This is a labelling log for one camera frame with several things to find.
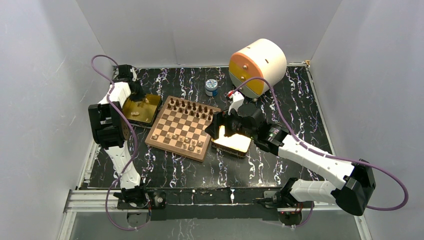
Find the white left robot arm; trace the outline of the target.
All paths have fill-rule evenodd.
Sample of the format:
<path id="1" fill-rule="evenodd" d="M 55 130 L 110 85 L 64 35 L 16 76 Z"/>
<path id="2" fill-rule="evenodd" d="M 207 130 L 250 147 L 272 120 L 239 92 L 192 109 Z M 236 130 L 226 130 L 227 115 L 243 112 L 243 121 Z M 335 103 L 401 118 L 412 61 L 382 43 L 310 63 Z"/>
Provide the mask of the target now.
<path id="1" fill-rule="evenodd" d="M 134 95 L 131 81 L 111 81 L 106 95 L 88 106 L 93 140 L 111 159 L 123 191 L 140 188 L 143 183 L 128 147 L 130 136 L 137 142 L 135 130 L 123 112 L 124 104 Z"/>

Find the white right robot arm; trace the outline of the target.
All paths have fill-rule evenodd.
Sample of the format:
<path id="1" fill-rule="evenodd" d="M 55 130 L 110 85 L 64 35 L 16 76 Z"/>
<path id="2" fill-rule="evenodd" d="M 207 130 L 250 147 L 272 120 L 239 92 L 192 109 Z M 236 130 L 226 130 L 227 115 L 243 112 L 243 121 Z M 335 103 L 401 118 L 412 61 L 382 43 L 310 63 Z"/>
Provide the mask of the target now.
<path id="1" fill-rule="evenodd" d="M 224 127 L 225 137 L 235 134 L 248 137 L 260 150 L 291 160 L 324 178 L 323 181 L 306 181 L 292 177 L 280 192 L 260 200 L 261 204 L 279 208 L 295 207 L 302 202 L 323 202 L 335 204 L 354 216 L 364 214 L 376 188 L 367 161 L 342 162 L 311 145 L 302 146 L 285 127 L 267 122 L 252 103 L 237 110 L 216 112 L 211 120 L 205 132 L 214 140 L 219 138 L 220 127 Z"/>

